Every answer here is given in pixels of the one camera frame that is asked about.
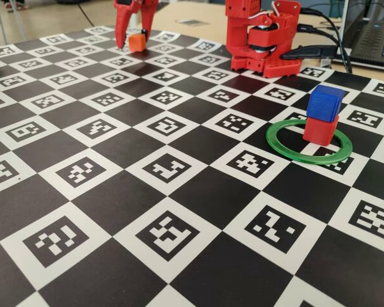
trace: black cable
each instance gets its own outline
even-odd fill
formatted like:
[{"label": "black cable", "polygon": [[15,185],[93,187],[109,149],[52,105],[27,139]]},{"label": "black cable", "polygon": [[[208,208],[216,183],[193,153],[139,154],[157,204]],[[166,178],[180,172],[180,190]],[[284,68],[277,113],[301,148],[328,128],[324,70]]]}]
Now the black cable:
[{"label": "black cable", "polygon": [[82,13],[84,14],[85,18],[87,18],[88,22],[91,24],[91,27],[94,27],[94,24],[91,22],[91,20],[88,18],[87,14],[85,14],[83,8],[81,7],[81,5],[79,5],[79,3],[77,3],[79,9],[82,11]]},{"label": "black cable", "polygon": [[337,35],[337,38],[338,38],[338,41],[339,41],[338,46],[339,46],[339,49],[340,49],[340,55],[341,55],[341,59],[342,59],[344,68],[346,69],[347,73],[352,74],[353,73],[353,68],[351,66],[350,58],[349,58],[347,52],[345,51],[345,49],[343,47],[339,30],[337,30],[337,28],[336,28],[335,24],[332,22],[332,20],[330,18],[328,18],[325,14],[323,14],[320,11],[315,10],[313,8],[301,8],[300,13],[301,14],[305,14],[305,15],[319,16],[319,17],[322,17],[322,18],[327,20],[327,22],[331,25],[331,27],[334,29],[334,31],[335,31],[335,33]]}]

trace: stacked cubes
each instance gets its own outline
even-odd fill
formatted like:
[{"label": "stacked cubes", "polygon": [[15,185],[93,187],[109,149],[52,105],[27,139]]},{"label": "stacked cubes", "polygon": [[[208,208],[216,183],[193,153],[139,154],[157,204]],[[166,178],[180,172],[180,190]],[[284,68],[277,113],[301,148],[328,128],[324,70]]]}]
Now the stacked cubes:
[{"label": "stacked cubes", "polygon": [[344,91],[330,86],[317,86],[307,106],[307,122],[303,139],[327,146],[333,139]]}]

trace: blue cube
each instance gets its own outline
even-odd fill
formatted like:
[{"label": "blue cube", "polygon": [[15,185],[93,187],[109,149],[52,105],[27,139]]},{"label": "blue cube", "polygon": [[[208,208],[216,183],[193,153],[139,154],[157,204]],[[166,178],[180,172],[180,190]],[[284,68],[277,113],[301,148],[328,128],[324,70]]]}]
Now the blue cube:
[{"label": "blue cube", "polygon": [[339,113],[344,91],[339,88],[319,85],[312,94],[307,106],[307,116],[316,120],[333,122]]}]

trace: green ring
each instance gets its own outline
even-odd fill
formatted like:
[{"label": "green ring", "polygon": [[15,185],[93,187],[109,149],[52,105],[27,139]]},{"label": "green ring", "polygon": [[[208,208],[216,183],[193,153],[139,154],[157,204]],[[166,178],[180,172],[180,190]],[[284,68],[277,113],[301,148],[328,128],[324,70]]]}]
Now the green ring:
[{"label": "green ring", "polygon": [[344,159],[347,159],[352,151],[353,144],[350,139],[343,132],[336,130],[334,136],[340,141],[340,150],[332,155],[304,155],[299,152],[295,152],[290,148],[287,148],[277,138],[277,132],[285,127],[295,125],[305,125],[306,120],[282,120],[280,122],[272,124],[266,131],[266,140],[269,145],[278,153],[288,157],[292,160],[309,163],[309,164],[333,164]]}]

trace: laptop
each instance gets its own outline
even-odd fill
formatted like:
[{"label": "laptop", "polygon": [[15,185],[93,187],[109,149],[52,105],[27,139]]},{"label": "laptop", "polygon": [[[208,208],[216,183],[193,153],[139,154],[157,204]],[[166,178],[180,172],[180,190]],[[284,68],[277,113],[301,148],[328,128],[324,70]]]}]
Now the laptop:
[{"label": "laptop", "polygon": [[[340,35],[352,64],[384,69],[384,22],[366,18],[366,5],[362,2],[346,0]],[[371,16],[384,19],[382,6],[372,4],[369,11]]]}]

